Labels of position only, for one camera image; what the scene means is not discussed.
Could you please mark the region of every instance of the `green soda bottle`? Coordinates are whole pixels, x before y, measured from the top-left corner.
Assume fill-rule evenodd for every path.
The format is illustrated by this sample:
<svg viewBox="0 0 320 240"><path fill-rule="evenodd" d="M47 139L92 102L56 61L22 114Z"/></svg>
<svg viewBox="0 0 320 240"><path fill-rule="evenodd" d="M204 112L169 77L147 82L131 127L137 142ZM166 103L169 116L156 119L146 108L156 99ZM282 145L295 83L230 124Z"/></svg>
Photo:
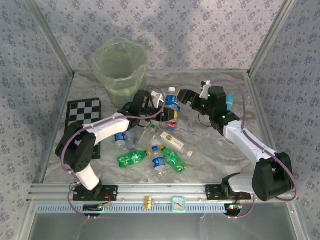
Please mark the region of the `green soda bottle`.
<svg viewBox="0 0 320 240"><path fill-rule="evenodd" d="M130 165L140 163L146 156L150 156L151 151L133 151L125 155L118 156L118 163L120 168L125 168Z"/></svg>
<svg viewBox="0 0 320 240"><path fill-rule="evenodd" d="M166 148L165 145L160 146L160 150L163 152L164 160L178 173L180 174L187 168L187 164L181 160L181 158L175 153L175 151Z"/></svg>

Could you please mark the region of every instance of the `black mounting plate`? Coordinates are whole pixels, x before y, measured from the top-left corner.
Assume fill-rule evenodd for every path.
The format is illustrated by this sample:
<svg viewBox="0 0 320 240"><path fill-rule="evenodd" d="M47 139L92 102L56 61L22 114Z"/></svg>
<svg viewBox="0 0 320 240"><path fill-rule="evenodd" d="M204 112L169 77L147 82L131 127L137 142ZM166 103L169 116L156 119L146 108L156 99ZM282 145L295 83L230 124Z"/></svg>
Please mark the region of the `black mounting plate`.
<svg viewBox="0 0 320 240"><path fill-rule="evenodd" d="M107 202L109 200L108 193L111 201L117 200L118 195L118 186L117 185L102 185L101 194L94 199L92 195L88 193L84 186L80 185L74 189L73 201L82 201L82 202Z"/></svg>
<svg viewBox="0 0 320 240"><path fill-rule="evenodd" d="M205 193L206 193L206 199L208 201L213 200L251 200L251 195L247 192L233 192L226 195L226 193L223 191L223 188L221 184L209 184L205 186Z"/></svg>

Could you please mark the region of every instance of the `trash bin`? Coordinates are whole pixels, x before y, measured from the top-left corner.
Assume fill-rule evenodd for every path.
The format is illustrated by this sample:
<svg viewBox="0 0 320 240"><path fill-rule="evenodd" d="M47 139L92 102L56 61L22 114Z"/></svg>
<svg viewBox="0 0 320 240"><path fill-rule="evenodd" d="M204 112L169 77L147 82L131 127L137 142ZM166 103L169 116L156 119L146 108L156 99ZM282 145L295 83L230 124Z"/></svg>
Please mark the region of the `trash bin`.
<svg viewBox="0 0 320 240"><path fill-rule="evenodd" d="M144 48L122 37L107 40L92 55L93 73L119 109L131 102L138 90L146 88L147 68Z"/></svg>

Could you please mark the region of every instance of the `white bottle cap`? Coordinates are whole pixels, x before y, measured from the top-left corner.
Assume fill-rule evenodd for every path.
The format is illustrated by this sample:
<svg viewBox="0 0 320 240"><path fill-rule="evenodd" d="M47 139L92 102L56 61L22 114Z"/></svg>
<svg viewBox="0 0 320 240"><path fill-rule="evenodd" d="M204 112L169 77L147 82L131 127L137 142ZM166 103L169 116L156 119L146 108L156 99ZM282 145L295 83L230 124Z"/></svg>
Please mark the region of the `white bottle cap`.
<svg viewBox="0 0 320 240"><path fill-rule="evenodd" d="M190 158L192 156L192 154L194 154L193 151L188 151L188 153L186 155Z"/></svg>

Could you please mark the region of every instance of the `clock face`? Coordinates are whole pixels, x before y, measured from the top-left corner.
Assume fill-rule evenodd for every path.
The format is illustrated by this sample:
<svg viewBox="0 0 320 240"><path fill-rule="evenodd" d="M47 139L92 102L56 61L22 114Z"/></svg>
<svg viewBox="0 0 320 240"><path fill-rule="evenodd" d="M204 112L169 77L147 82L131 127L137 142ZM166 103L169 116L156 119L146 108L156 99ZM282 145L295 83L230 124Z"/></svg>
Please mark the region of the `clock face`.
<svg viewBox="0 0 320 240"><path fill-rule="evenodd" d="M180 213L186 211L186 199L183 196L172 197L172 211Z"/></svg>

